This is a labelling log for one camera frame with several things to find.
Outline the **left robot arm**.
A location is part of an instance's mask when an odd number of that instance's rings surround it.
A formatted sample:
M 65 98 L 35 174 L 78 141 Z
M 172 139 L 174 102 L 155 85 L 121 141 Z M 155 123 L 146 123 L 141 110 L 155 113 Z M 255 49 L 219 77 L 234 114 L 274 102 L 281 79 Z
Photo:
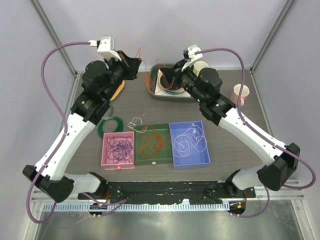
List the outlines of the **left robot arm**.
M 90 62 L 82 75 L 82 93 L 70 109 L 66 126 L 42 159 L 22 171 L 34 185 L 56 203 L 72 194 L 89 194 L 100 200 L 107 192 L 107 181 L 90 172 L 67 174 L 66 168 L 86 136 L 110 108 L 110 100 L 124 80 L 137 78 L 142 59 L 118 50 L 117 56 Z

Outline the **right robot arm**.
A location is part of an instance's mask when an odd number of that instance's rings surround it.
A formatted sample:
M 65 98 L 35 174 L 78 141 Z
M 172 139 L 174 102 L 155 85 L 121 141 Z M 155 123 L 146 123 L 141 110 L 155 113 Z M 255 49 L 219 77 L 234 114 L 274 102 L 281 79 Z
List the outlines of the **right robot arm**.
M 226 193 L 238 197 L 249 187 L 265 186 L 278 191 L 298 167 L 300 148 L 275 140 L 245 116 L 240 116 L 236 105 L 220 93 L 223 81 L 214 68 L 203 68 L 198 75 L 193 70 L 159 69 L 174 86 L 183 88 L 199 103 L 202 115 L 215 125 L 227 130 L 245 143 L 263 165 L 237 170 L 227 178 Z

